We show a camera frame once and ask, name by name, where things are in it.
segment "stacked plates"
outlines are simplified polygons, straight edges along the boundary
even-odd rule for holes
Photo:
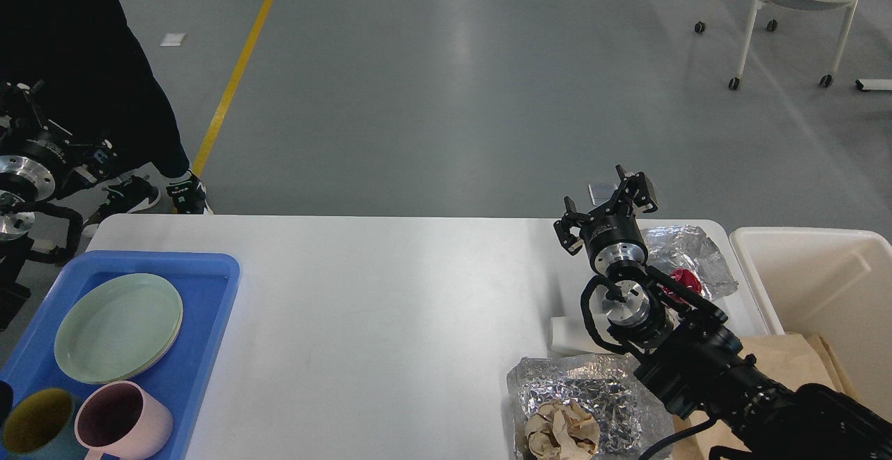
[[[137,376],[166,354],[183,323],[174,286],[150,273],[131,273],[86,293],[65,315],[55,337],[61,371],[81,383]]]

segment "teal cup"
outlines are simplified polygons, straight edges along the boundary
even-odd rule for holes
[[[81,399],[62,389],[39,390],[25,397],[3,424],[3,449],[11,457],[30,460],[82,460],[86,448],[74,435],[74,418],[81,404]]]

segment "floor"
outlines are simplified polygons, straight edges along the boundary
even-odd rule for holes
[[[765,7],[736,92],[746,0],[695,35],[707,1],[275,0],[203,171],[213,208],[557,217],[621,162],[652,178],[656,217],[892,238],[892,94],[853,85],[892,77],[892,0],[860,3],[829,89],[843,13]],[[197,152],[262,0],[121,2]],[[0,361],[56,272],[23,273]]]

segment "yellow floor line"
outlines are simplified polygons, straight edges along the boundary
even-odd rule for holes
[[[248,60],[251,59],[254,45],[257,43],[259,35],[261,35],[263,24],[267,19],[267,14],[270,13],[272,5],[273,0],[263,0],[261,9],[257,13],[257,19],[254,20],[254,26],[252,26],[251,32],[248,34],[248,40],[245,41],[245,46],[242,47],[242,54],[239,54],[236,66],[232,70],[232,76],[229,77],[229,83],[226,85],[226,90],[223,91],[223,97],[220,98],[220,104],[217,105],[217,111],[214,112],[214,118],[210,121],[208,131],[204,133],[204,140],[201,140],[198,155],[195,155],[195,159],[192,161],[192,172],[198,176],[201,176],[201,171],[204,170],[204,165],[207,164],[210,150],[214,148],[214,141],[217,140],[217,134],[220,133],[220,126],[223,126],[226,111],[229,111],[229,104],[232,103],[232,97],[236,94],[238,82],[241,82],[242,75],[245,73],[245,66],[248,66]]]

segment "plastic bin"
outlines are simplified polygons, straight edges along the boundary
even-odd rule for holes
[[[892,246],[872,231],[741,228],[730,242],[784,330],[818,333],[861,402],[892,420]]]

